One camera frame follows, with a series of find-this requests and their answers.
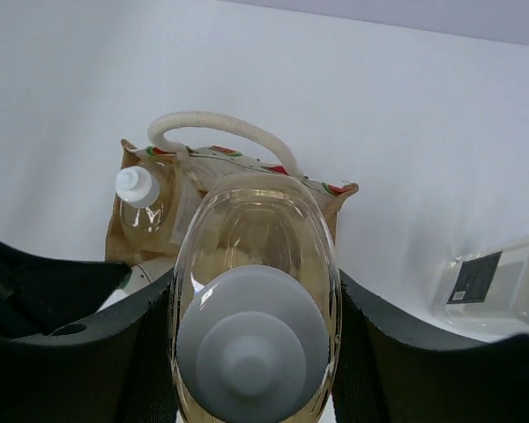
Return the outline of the grey-capped clear bottle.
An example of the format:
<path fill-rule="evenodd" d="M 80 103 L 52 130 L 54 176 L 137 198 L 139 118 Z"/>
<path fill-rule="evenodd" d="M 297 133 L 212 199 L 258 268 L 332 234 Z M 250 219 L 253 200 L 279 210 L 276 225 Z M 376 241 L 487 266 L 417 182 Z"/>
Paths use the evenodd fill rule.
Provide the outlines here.
<path fill-rule="evenodd" d="M 529 235 L 448 262 L 431 310 L 482 335 L 529 333 Z"/>

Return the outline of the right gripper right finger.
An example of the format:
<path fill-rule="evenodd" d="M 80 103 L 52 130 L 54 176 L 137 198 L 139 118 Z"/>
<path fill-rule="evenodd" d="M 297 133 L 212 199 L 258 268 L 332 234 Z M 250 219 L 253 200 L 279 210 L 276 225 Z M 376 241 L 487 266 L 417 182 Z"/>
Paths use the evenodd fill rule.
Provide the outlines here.
<path fill-rule="evenodd" d="M 529 334 L 466 338 L 340 280 L 338 422 L 529 422 Z"/>

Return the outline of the white-capped yellow bottle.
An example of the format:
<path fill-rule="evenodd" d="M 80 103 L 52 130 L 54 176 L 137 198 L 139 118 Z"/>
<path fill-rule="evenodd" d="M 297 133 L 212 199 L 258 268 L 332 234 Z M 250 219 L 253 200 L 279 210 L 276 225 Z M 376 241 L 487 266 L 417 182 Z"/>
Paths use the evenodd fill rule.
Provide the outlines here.
<path fill-rule="evenodd" d="M 330 231 L 302 182 L 218 182 L 181 246 L 171 305 L 184 421 L 320 420 L 338 364 L 342 290 Z"/>
<path fill-rule="evenodd" d="M 174 256 L 183 239 L 180 219 L 188 194 L 183 172 L 169 160 L 150 158 L 118 172 L 115 193 L 130 244 L 149 253 Z"/>

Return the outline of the burlap watermelon print canvas bag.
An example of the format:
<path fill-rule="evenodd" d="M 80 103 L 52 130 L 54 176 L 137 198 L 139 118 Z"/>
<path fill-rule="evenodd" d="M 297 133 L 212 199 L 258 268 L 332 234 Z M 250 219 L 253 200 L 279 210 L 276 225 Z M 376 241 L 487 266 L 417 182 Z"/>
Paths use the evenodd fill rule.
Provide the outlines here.
<path fill-rule="evenodd" d="M 167 132 L 183 128 L 217 130 L 246 138 L 263 146 L 274 154 L 278 161 L 275 164 L 265 163 L 237 150 L 217 145 L 192 149 L 183 143 L 166 138 Z M 180 219 L 183 239 L 202 198 L 217 182 L 230 174 L 293 176 L 302 182 L 315 198 L 332 234 L 336 232 L 337 215 L 343 203 L 359 190 L 358 185 L 351 182 L 337 187 L 310 179 L 300 169 L 295 156 L 283 141 L 255 125 L 232 116 L 212 112 L 172 113 L 155 119 L 148 127 L 147 136 L 150 144 L 145 148 L 137 148 L 129 141 L 122 140 L 123 157 L 120 170 L 150 158 L 169 160 L 179 166 L 183 172 L 183 187 L 188 194 Z M 123 233 L 119 216 L 120 205 L 121 201 L 115 194 L 106 234 L 104 257 L 108 261 L 123 262 L 131 267 L 130 276 L 126 277 L 116 289 L 118 293 L 129 296 L 149 286 L 169 271 L 178 253 L 174 256 L 164 256 L 135 249 Z"/>

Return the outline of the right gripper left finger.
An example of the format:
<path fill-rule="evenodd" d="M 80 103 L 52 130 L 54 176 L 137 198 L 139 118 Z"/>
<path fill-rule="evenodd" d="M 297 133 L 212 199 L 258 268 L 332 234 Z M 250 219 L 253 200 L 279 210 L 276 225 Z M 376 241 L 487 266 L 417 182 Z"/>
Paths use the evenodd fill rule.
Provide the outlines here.
<path fill-rule="evenodd" d="M 175 421 L 171 270 L 0 242 L 0 422 Z"/>

